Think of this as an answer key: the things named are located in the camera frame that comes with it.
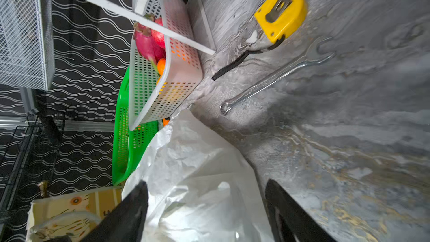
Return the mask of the white plastic grocery bag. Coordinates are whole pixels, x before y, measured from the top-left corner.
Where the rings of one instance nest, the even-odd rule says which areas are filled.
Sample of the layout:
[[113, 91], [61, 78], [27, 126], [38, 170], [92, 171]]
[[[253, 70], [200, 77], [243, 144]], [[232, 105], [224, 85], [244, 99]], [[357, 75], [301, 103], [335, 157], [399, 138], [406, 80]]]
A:
[[148, 188], [144, 242], [271, 242], [254, 169], [241, 152], [181, 111], [158, 131], [122, 191]]

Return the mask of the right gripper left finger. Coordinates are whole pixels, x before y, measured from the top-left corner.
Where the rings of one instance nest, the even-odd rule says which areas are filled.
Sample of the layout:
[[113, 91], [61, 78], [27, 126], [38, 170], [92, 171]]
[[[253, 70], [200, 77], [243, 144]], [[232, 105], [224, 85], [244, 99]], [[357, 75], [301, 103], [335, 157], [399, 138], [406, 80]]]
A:
[[140, 181], [129, 195], [88, 235], [83, 242], [140, 242], [148, 210], [148, 189]]

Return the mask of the cream canvas tote bag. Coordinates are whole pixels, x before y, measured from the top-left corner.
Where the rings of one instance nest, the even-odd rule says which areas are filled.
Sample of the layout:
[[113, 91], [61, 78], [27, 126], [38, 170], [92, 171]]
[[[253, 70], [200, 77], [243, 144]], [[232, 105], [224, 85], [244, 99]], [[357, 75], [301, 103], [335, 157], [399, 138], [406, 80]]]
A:
[[102, 187], [32, 201], [26, 226], [27, 242], [68, 236], [81, 241], [122, 201], [123, 186]]

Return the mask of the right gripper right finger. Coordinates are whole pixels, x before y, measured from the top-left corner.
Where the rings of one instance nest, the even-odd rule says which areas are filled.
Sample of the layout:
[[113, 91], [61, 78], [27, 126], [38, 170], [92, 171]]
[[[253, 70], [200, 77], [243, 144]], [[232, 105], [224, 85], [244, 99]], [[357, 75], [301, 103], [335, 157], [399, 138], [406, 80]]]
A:
[[268, 220], [276, 242], [333, 242], [327, 233], [275, 180], [265, 186]]

